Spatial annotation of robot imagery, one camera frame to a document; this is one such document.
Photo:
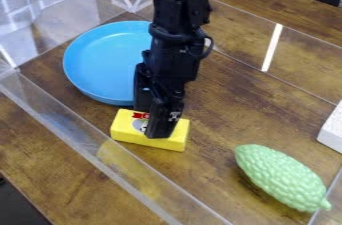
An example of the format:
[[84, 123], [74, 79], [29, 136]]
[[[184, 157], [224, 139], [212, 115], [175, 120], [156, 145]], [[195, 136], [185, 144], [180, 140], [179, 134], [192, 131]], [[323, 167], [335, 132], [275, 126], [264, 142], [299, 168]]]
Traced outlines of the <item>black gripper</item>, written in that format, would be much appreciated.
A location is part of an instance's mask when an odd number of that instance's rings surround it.
[[161, 28], [149, 28], [148, 33], [150, 47], [134, 68], [133, 109], [149, 111], [144, 134], [154, 139], [171, 136], [181, 117], [183, 101], [169, 100], [184, 98], [184, 85], [196, 79], [205, 58], [205, 34], [200, 29], [172, 34]]

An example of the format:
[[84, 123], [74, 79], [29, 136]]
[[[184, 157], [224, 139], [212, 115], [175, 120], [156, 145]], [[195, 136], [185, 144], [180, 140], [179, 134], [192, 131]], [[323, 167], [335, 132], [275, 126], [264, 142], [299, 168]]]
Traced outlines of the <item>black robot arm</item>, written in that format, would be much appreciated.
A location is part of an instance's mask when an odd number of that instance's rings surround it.
[[209, 12], [208, 0], [153, 0], [150, 47], [141, 52], [133, 76], [133, 108], [148, 114], [149, 138], [169, 137], [180, 119], [184, 85], [196, 79], [213, 46], [201, 30]]

